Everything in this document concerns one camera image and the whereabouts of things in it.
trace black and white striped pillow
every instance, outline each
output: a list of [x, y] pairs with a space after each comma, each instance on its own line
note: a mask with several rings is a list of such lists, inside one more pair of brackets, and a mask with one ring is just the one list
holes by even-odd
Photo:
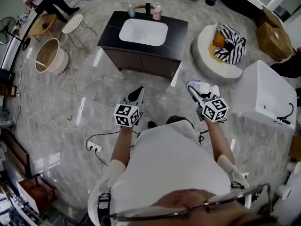
[[214, 56], [231, 65], [241, 61], [245, 54], [245, 38], [227, 25], [217, 25], [216, 29], [225, 37], [225, 46], [216, 48]]

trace black fan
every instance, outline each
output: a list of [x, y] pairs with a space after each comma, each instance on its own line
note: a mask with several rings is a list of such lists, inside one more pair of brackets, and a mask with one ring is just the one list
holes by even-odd
[[30, 43], [30, 38], [22, 41], [16, 37], [13, 31], [15, 25], [16, 21], [13, 17], [6, 17], [0, 21], [0, 44], [7, 44], [14, 37], [22, 43], [22, 50], [26, 50]]

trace marble floor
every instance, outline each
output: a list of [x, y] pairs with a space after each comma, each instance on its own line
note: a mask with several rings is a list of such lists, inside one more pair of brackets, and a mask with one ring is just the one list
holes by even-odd
[[[65, 1], [73, 6], [79, 0]], [[56, 207], [75, 219], [87, 210], [89, 192], [105, 168], [94, 152], [86, 150], [85, 142], [92, 133], [119, 130], [113, 118], [114, 106], [128, 90], [141, 85], [145, 87], [141, 108], [143, 117], [135, 131], [145, 130], [149, 120], [164, 124], [171, 115], [188, 118], [195, 125], [196, 132], [206, 129], [203, 123], [199, 123], [195, 105], [185, 88], [185, 83], [191, 79], [212, 83], [197, 69], [190, 55], [191, 41], [206, 25], [220, 22], [238, 30], [247, 41], [249, 65], [258, 59], [268, 65], [274, 63], [258, 49], [254, 21], [230, 10], [220, 0], [212, 7], [206, 5], [205, 0], [130, 0], [135, 4], [159, 2], [164, 16], [188, 21], [187, 46], [174, 87], [170, 81], [157, 76], [120, 72], [96, 45], [113, 11], [126, 11], [127, 1], [92, 0], [78, 4], [83, 8], [86, 24], [94, 28], [98, 36], [83, 28], [76, 32], [86, 50], [72, 47], [67, 36], [60, 38], [70, 55], [65, 75], [39, 74], [35, 70], [33, 59], [42, 42], [49, 37], [43, 37], [41, 42], [32, 39], [30, 47], [18, 55], [14, 67], [15, 84], [22, 101], [15, 128], [16, 138], [30, 154], [32, 172], [43, 172], [44, 177], [57, 187], [60, 200]], [[95, 59], [97, 54], [100, 55], [99, 60]], [[300, 83], [295, 80], [289, 82], [294, 88]], [[221, 94], [230, 107], [235, 86], [235, 82], [220, 86]], [[15, 117], [19, 103], [17, 97], [6, 101], [6, 107]], [[234, 147], [237, 167], [242, 172], [249, 172], [251, 185], [269, 182], [274, 191], [287, 176], [285, 165], [292, 135], [237, 117], [231, 112], [227, 118], [222, 128]], [[110, 160], [117, 136], [102, 136], [106, 146], [96, 138], [96, 143], [105, 148], [98, 156], [106, 162]], [[212, 153], [208, 134], [205, 134], [202, 146]], [[253, 207], [258, 209], [266, 202], [267, 196], [262, 194]]]

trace hair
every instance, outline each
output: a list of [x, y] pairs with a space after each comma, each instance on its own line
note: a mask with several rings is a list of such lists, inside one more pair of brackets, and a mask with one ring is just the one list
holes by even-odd
[[247, 222], [242, 226], [281, 226], [277, 224], [277, 219], [271, 216], [262, 216], [259, 219], [253, 220], [251, 222]]

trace black countertop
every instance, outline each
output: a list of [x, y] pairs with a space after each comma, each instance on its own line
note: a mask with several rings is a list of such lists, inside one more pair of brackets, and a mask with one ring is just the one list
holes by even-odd
[[[138, 52], [140, 54], [153, 55], [171, 60], [182, 61], [186, 45], [188, 22], [161, 16], [160, 20], [152, 21], [165, 23], [168, 26], [166, 40], [161, 46], [151, 46], [140, 43], [126, 42], [119, 38], [119, 33], [124, 22], [131, 17], [127, 12], [114, 12], [106, 25], [98, 46], [103, 49]], [[136, 19], [149, 20], [144, 13], [136, 13]]]

